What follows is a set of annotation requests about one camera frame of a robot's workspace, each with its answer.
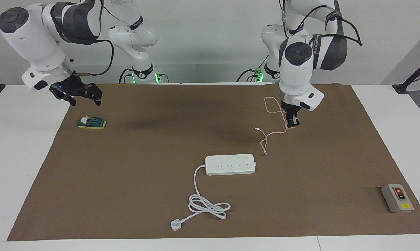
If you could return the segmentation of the green knife switch block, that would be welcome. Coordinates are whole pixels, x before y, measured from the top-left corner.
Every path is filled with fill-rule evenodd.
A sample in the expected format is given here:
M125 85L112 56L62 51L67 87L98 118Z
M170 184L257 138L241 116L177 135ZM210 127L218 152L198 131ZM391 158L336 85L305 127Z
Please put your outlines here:
M105 128L107 121L98 116L85 116L77 121L77 127L80 129L96 129L102 130Z

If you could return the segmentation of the grey on-off switch box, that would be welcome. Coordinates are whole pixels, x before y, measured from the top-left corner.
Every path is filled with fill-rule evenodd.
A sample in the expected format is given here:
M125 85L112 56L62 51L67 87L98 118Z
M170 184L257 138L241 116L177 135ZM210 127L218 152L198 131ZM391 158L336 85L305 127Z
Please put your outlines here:
M380 188L382 195L393 213L405 213L414 207L401 184L387 184Z

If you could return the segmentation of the brown table mat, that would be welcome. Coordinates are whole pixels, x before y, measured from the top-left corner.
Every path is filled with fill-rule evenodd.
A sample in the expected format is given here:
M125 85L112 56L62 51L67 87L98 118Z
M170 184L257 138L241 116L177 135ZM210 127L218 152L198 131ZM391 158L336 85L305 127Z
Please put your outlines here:
M420 233L420 204L352 87L325 95L282 131L264 97L276 85L102 85L102 105L70 107L8 236L50 239L251 238ZM105 128L80 129L98 116ZM194 170L211 155L252 154L256 171L197 173L200 193L227 202L224 220L191 215ZM414 210L393 213L380 190L401 184Z

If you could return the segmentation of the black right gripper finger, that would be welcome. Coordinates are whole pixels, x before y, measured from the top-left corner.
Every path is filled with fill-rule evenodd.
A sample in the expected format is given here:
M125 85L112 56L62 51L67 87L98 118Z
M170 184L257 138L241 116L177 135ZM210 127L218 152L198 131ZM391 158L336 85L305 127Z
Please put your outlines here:
M67 101L71 106L76 105L76 100L68 93L56 92L55 97L59 100Z
M101 98L102 98L103 92L100 90L100 88L96 84L90 83L90 84L84 85L83 89L84 90L81 91L82 97L86 99L91 99L92 101L94 101L94 103L97 106L101 105Z

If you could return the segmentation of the black slanted stand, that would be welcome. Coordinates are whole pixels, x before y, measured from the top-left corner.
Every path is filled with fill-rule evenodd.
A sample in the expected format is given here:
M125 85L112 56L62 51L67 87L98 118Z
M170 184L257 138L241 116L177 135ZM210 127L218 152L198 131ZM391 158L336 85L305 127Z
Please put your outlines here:
M407 88L413 82L420 80L420 67L411 75L409 78L406 79L402 84L394 84L392 85L393 89L397 94L408 95L409 92Z

